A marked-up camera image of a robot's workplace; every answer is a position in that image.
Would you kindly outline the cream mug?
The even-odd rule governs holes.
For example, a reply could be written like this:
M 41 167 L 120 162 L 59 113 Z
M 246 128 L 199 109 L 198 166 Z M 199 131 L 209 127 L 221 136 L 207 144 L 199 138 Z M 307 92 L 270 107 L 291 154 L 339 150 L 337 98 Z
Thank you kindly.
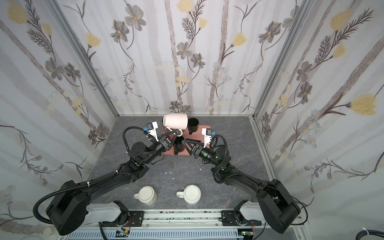
M 152 206 L 158 198 L 158 195 L 153 187 L 144 186 L 137 194 L 134 194 L 134 199 L 139 200 L 146 206 Z

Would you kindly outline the white ribbed mug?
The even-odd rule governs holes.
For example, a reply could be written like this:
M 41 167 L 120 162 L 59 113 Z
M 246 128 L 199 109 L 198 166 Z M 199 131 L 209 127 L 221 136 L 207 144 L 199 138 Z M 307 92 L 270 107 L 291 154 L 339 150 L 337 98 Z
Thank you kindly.
M 187 204 L 194 205 L 201 199 L 201 190 L 196 185 L 188 185 L 182 192 L 177 192 L 178 198 L 184 199 Z

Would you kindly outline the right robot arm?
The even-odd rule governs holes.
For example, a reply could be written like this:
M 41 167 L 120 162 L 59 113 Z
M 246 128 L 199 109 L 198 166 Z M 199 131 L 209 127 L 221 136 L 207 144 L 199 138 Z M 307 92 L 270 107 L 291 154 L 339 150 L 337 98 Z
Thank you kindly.
M 213 165 L 211 171 L 217 184 L 239 188 L 256 198 L 256 202 L 240 202 L 232 216 L 222 217 L 224 223 L 245 226 L 248 222 L 265 222 L 277 233 L 283 234 L 300 214 L 297 201 L 280 181 L 260 180 L 233 166 L 226 143 L 212 148 L 192 139 L 183 140 L 182 143 L 190 156 Z

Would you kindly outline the red mug black handle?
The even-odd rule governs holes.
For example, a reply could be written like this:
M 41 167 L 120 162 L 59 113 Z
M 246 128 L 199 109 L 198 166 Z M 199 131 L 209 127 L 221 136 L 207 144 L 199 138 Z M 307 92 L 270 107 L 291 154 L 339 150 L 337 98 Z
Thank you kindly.
M 171 138 L 171 142 L 175 142 L 175 140 L 176 140 L 177 137 L 178 137 L 178 134 L 179 134 L 179 131 L 176 131 L 176 132 L 173 133 L 173 136 L 172 136 L 172 138 Z

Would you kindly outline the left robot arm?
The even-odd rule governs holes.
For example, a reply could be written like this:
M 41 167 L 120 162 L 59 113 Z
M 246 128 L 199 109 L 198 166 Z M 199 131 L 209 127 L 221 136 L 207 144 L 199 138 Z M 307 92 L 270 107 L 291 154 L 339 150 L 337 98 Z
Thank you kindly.
M 147 164 L 169 150 L 181 130 L 174 130 L 153 140 L 150 147 L 136 142 L 126 146 L 129 160 L 116 170 L 93 180 L 75 183 L 68 181 L 53 193 L 38 200 L 33 208 L 37 220 L 54 225 L 61 236 L 72 233 L 91 215 L 87 206 L 100 196 L 142 178 L 149 170 Z

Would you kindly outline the black mug white base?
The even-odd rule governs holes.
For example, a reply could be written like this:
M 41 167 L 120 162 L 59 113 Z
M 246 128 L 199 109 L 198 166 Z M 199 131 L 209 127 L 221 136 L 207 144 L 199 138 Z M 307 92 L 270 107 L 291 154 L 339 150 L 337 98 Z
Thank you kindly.
M 187 128 L 190 135 L 197 132 L 199 128 L 199 120 L 196 118 L 189 118 Z

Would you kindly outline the pink mug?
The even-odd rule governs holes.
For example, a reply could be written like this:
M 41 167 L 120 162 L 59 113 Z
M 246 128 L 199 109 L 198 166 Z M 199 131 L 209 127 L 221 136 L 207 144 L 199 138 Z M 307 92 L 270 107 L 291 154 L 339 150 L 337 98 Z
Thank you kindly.
M 188 115 L 171 113 L 163 116 L 163 126 L 168 130 L 179 130 L 178 137 L 183 135 L 183 130 L 188 126 Z

